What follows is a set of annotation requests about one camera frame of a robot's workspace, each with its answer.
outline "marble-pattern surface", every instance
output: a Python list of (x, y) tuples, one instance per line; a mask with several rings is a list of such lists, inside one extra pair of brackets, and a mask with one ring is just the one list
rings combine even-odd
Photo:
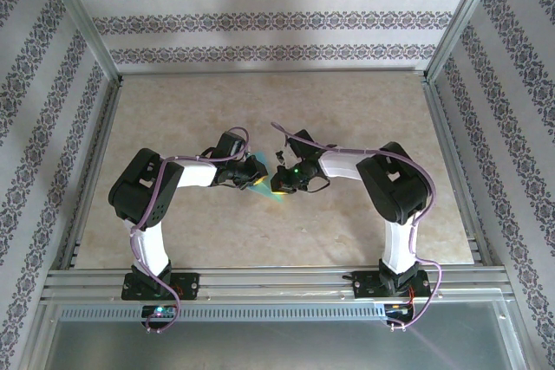
[[(418, 76), (329, 72), (126, 77), (76, 267), (131, 264), (108, 191), (139, 149), (194, 155), (239, 125), (275, 171), (284, 136), (273, 120), (345, 147), (401, 143), (438, 189), (419, 230), (418, 254), (441, 263), (473, 261)], [(384, 245), (382, 219), (362, 184), (350, 179), (282, 202), (225, 187), (179, 189), (163, 231), (174, 267), (377, 264)]]

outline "purple cable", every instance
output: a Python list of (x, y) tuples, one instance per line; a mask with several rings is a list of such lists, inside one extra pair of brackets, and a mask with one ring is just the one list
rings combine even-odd
[(437, 282), (434, 286), (434, 290), (432, 290), (432, 293), (430, 295), (430, 297), (428, 298), (428, 300), (426, 301), (426, 303), (424, 304), (424, 306), (422, 307), (421, 311), (409, 322), (405, 323), (403, 321), (400, 320), (396, 320), (395, 318), (388, 318), (389, 321), (395, 322), (397, 324), (399, 324), (399, 326), (397, 327), (393, 327), (392, 324), (392, 328), (408, 328), (411, 325), (413, 325), (415, 322), (417, 322), (422, 315), (426, 312), (426, 310), (428, 309), (428, 307), (430, 306), (430, 303), (432, 301), (432, 299), (434, 299), (435, 294), (437, 293), (440, 285), (441, 285), (441, 279), (443, 277), (443, 270), (441, 269), (441, 266), (439, 263), (433, 261), (433, 260), (428, 260), (428, 259), (422, 259), (420, 257), (418, 257), (416, 255), (416, 251), (415, 251), (415, 232), (416, 232), (416, 225), (418, 225), (418, 223), (429, 213), (430, 209), (434, 206), (435, 204), (435, 200), (436, 200), (436, 190), (435, 190), (435, 184), (434, 181), (432, 180), (432, 177), (430, 177), (429, 173), (420, 165), (418, 165), (416, 162), (414, 162), (412, 159), (408, 159), (405, 158), (404, 156), (401, 156), (397, 153), (392, 153), (392, 152), (386, 152), (386, 151), (381, 151), (378, 149), (348, 149), (348, 148), (338, 148), (338, 147), (329, 147), (329, 146), (324, 146), (319, 144), (318, 142), (315, 141), (311, 141), (311, 140), (307, 140), (307, 139), (303, 139), (300, 138), (298, 136), (296, 136), (295, 134), (289, 133), (287, 132), (281, 125), (279, 125), (278, 123), (276, 123), (275, 121), (273, 121), (271, 123), (272, 127), (276, 128), (279, 132), (283, 133), (285, 135), (286, 138), (293, 138), (295, 140), (298, 140), (299, 142), (302, 142), (306, 145), (311, 145), (314, 147), (318, 147), (320, 149), (323, 149), (324, 151), (330, 151), (330, 152), (336, 152), (336, 153), (348, 153), (348, 154), (355, 154), (355, 155), (382, 155), (382, 156), (386, 156), (389, 158), (393, 158), (393, 159), (397, 159), (400, 160), (401, 162), (404, 162), (405, 164), (412, 166), (416, 171), (418, 171), (428, 182), (428, 187), (429, 187), (429, 191), (430, 191), (430, 203), (428, 204), (428, 206), (422, 210), (421, 214), (417, 217), (414, 216), (413, 218), (413, 222), (411, 224), (411, 228), (410, 228), (410, 235), (408, 238), (408, 249), (410, 251), (410, 253), (412, 255), (415, 256), (415, 259), (418, 263), (421, 264), (426, 264), (426, 265), (432, 265), (435, 266), (437, 268)]
[[(175, 160), (197, 160), (197, 161), (202, 161), (202, 162), (226, 162), (227, 160), (232, 160), (232, 159), (236, 159), (237, 157), (243, 157), (243, 155), (245, 154), (245, 151), (248, 149), (249, 146), (249, 133), (247, 132), (247, 130), (243, 127), (232, 127), (231, 129), (229, 129), (229, 132), (233, 131), (233, 130), (240, 130), (241, 132), (243, 132), (245, 134), (245, 143), (243, 144), (243, 146), (241, 147), (241, 149), (239, 149), (237, 151), (237, 153), (235, 153), (232, 156), (228, 156), (225, 158), (204, 158), (202, 156), (170, 156), (169, 158), (165, 158), (161, 165), (160, 165), (160, 170), (158, 171), (158, 178), (156, 179), (156, 183), (154, 184), (154, 189), (153, 189), (153, 196), (150, 198), (150, 202), (148, 203), (147, 209), (145, 210), (145, 212), (142, 215), (142, 218), (140, 219), (139, 223), (137, 223), (136, 225), (134, 225), (133, 227), (131, 227), (131, 231), (130, 231), (130, 235), (129, 235), (129, 240), (130, 240), (130, 244), (131, 244), (131, 251), (133, 252), (133, 255), (135, 257), (135, 259), (137, 259), (137, 262), (139, 262), (139, 265), (147, 272), (147, 274), (154, 279), (160, 286), (162, 286), (164, 289), (166, 289), (170, 294), (172, 294), (173, 298), (175, 299), (175, 314), (172, 318), (172, 320), (170, 322), (168, 322), (164, 327), (162, 328), (158, 328), (156, 330), (157, 334), (161, 334), (164, 331), (166, 331), (167, 329), (169, 329), (179, 318), (180, 316), (180, 311), (181, 311), (181, 306), (180, 306), (180, 297), (179, 295), (177, 295), (177, 292), (175, 292), (175, 290), (173, 290), (167, 283), (165, 283), (164, 281), (162, 281), (161, 279), (159, 279), (148, 267), (147, 265), (142, 261), (142, 258), (140, 256), (140, 252), (137, 248), (137, 241), (136, 241), (136, 232), (137, 230), (140, 230), (145, 223), (148, 220), (148, 217), (150, 216), (150, 213), (152, 212), (154, 205), (156, 204), (156, 198), (158, 197), (158, 193), (160, 192), (160, 185), (162, 183), (162, 178), (164, 176), (164, 170), (166, 169), (166, 165), (168, 164), (168, 162), (173, 162)], [(147, 318), (147, 322), (146, 322), (146, 327), (147, 327), (147, 332), (150, 333), (151, 328), (149, 326), (149, 322), (151, 320), (153, 316), (150, 315)]]

